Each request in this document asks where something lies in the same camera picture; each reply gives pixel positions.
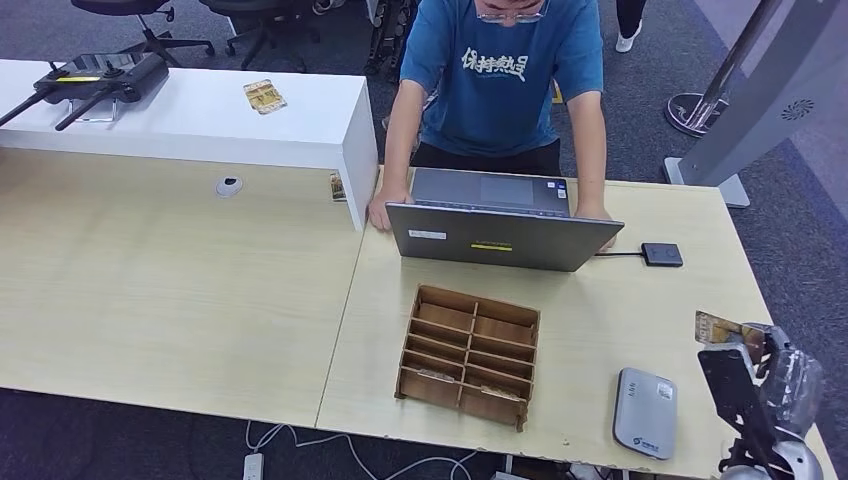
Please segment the person's left hand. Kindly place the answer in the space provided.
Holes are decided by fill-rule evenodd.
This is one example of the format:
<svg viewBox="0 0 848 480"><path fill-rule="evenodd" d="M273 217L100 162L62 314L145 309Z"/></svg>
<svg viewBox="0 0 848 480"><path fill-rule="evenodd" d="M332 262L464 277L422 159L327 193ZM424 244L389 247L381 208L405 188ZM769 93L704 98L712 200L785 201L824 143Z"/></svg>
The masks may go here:
<svg viewBox="0 0 848 480"><path fill-rule="evenodd" d="M597 203L597 202L595 202L595 203L590 203L590 202L579 203L578 206L577 206L577 209L575 210L575 213L573 214L573 216L578 217L578 218L585 218L585 219L612 221L612 217L607 212L607 210L605 209L603 204ZM598 250L598 252L599 253L606 252L616 243L616 240L617 240L617 236L614 235Z"/></svg>

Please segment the person's right hand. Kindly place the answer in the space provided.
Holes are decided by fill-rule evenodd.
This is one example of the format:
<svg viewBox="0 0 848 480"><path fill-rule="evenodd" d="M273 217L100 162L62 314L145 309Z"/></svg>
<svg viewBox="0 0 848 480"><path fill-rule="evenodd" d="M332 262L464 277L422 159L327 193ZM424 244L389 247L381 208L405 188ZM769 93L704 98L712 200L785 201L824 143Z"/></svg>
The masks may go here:
<svg viewBox="0 0 848 480"><path fill-rule="evenodd" d="M406 204L412 203L410 192L406 188L382 187L372 198L368 205L368 219L370 224L380 231L389 231L392 226L388 214L389 203Z"/></svg>

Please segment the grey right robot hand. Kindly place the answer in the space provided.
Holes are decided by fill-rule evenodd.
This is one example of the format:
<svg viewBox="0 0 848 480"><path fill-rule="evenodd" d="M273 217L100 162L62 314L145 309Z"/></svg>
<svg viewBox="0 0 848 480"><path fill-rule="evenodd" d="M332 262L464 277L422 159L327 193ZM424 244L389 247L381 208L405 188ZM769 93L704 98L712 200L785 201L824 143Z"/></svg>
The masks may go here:
<svg viewBox="0 0 848 480"><path fill-rule="evenodd" d="M823 398L824 368L796 346L779 326L744 323L763 335L763 352L754 362L760 397L779 429L804 440Z"/></svg>

